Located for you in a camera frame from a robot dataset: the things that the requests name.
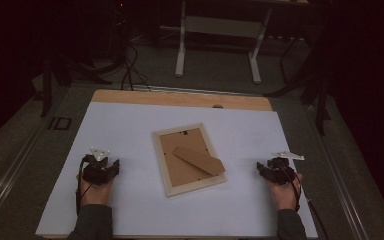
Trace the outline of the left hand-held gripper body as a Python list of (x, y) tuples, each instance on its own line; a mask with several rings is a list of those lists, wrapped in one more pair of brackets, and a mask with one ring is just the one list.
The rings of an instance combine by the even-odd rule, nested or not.
[(93, 155), (95, 158), (94, 164), (86, 162), (85, 157), (82, 159), (83, 163), (87, 163), (87, 166), (82, 169), (83, 179), (89, 183), (95, 185), (102, 185), (110, 182), (114, 179), (119, 172), (114, 171), (115, 169), (108, 164), (108, 156), (110, 155), (109, 150), (101, 150), (95, 147), (90, 148), (91, 153), (87, 155)]

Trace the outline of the white table mat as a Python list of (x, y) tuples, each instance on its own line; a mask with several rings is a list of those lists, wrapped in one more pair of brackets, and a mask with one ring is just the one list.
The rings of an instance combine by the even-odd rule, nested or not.
[[(203, 124), (226, 182), (169, 197), (152, 135)], [(36, 230), (64, 237), (76, 222), (76, 176), (91, 148), (110, 151), (121, 163), (110, 204), (117, 237), (270, 237), (276, 212), (256, 169), (288, 144), (277, 113), (139, 104), (89, 105)]]

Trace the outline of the wooden picture frame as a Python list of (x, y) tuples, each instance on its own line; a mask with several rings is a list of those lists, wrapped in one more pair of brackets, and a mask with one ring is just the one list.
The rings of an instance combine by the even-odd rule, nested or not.
[(168, 197), (227, 181), (203, 123), (152, 133)]

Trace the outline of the black tripod stand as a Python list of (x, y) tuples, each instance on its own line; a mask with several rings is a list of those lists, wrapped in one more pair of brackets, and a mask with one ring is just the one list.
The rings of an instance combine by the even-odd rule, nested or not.
[(39, 99), (42, 101), (42, 117), (48, 114), (52, 106), (52, 77), (55, 77), (58, 84), (69, 86), (72, 82), (69, 70), (72, 69), (89, 81), (111, 85), (111, 82), (102, 79), (91, 70), (87, 70), (80, 63), (77, 63), (56, 48), (49, 47), (45, 50), (42, 66), (43, 85), (42, 90), (38, 92)]

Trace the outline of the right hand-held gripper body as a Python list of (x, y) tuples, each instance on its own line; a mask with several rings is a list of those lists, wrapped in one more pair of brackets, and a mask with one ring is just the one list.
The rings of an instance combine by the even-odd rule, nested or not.
[(274, 153), (272, 159), (274, 158), (278, 159), (278, 165), (276, 167), (269, 167), (266, 165), (265, 167), (268, 168), (268, 174), (263, 177), (270, 182), (277, 183), (279, 185), (284, 185), (295, 179), (295, 170), (289, 166), (290, 161), (305, 159), (304, 156), (291, 152)]

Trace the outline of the metal floor rail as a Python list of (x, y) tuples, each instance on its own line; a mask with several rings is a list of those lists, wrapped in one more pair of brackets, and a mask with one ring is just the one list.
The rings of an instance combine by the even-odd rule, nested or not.
[(310, 126), (312, 127), (313, 132), (316, 134), (317, 140), (321, 145), (322, 152), (325, 156), (331, 179), (333, 181), (333, 185), (337, 196), (339, 198), (339, 202), (344, 211), (345, 217), (350, 226), (351, 232), (354, 236), (355, 240), (369, 240), (368, 234), (365, 230), (361, 222), (361, 218), (358, 214), (358, 211), (355, 207), (354, 201), (347, 189), (347, 186), (344, 182), (344, 178), (340, 173), (338, 165), (336, 163), (336, 159), (334, 158), (332, 151), (329, 149), (329, 146), (325, 140), (325, 137), (321, 135), (319, 132), (316, 123), (316, 110), (312, 105), (304, 105), (303, 110), (306, 114), (307, 119), (309, 120)]
[(21, 169), (24, 167), (31, 149), (44, 130), (42, 125), (36, 127), (25, 140), (23, 145), (18, 148), (15, 157), (10, 161), (10, 165), (0, 178), (0, 207), (10, 193), (14, 183), (17, 181)]

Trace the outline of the white metal desk frame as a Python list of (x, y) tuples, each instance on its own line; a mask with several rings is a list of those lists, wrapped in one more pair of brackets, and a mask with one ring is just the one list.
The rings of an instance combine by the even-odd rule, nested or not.
[(182, 77), (185, 65), (185, 36), (187, 32), (204, 33), (214, 35), (225, 35), (234, 37), (254, 38), (255, 47), (248, 52), (248, 59), (252, 73), (253, 82), (260, 84), (262, 82), (260, 70), (257, 63), (257, 56), (263, 42), (269, 20), (272, 15), (272, 8), (265, 11), (264, 19), (261, 22), (220, 19), (211, 17), (202, 17), (188, 15), (186, 13), (186, 0), (182, 0), (181, 18), (180, 18), (180, 42), (175, 67), (175, 76)]

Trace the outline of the person's left hand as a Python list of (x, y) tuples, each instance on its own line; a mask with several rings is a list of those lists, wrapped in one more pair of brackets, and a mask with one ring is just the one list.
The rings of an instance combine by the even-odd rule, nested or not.
[(80, 181), (80, 206), (86, 205), (107, 205), (110, 198), (113, 181), (106, 184), (95, 185), (83, 179), (82, 176), (78, 177)]

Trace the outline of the black metal stand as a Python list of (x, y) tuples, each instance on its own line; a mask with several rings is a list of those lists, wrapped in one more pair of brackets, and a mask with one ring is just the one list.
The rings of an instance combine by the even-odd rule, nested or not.
[(294, 39), (281, 55), (279, 61), (281, 75), (286, 86), (274, 92), (266, 93), (265, 97), (279, 97), (292, 90), (303, 87), (304, 90), (300, 101), (305, 105), (311, 105), (316, 101), (315, 125), (318, 132), (324, 136), (324, 120), (329, 118), (326, 112), (326, 101), (331, 71), (329, 56), (324, 52), (323, 28), (307, 26), (303, 29), (302, 37), (310, 47), (310, 52), (302, 67), (290, 80), (287, 79), (283, 62), (288, 52), (298, 41), (298, 39)]

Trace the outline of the person's right hand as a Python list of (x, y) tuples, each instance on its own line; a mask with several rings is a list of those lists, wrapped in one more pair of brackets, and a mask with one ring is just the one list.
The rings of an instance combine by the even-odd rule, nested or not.
[(291, 183), (286, 183), (284, 185), (266, 181), (274, 204), (278, 210), (298, 209), (302, 179), (303, 175), (301, 173), (296, 173), (295, 179)]

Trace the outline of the dark computer tower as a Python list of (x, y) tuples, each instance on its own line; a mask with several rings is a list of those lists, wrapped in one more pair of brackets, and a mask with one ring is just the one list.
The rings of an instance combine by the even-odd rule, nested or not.
[(122, 64), (125, 58), (126, 10), (126, 0), (112, 0), (112, 21), (108, 56), (114, 64)]

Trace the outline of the floor socket box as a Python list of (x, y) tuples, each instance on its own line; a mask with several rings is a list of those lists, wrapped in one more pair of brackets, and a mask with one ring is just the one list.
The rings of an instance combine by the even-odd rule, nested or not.
[(53, 117), (48, 125), (49, 130), (68, 130), (72, 124), (71, 118)]

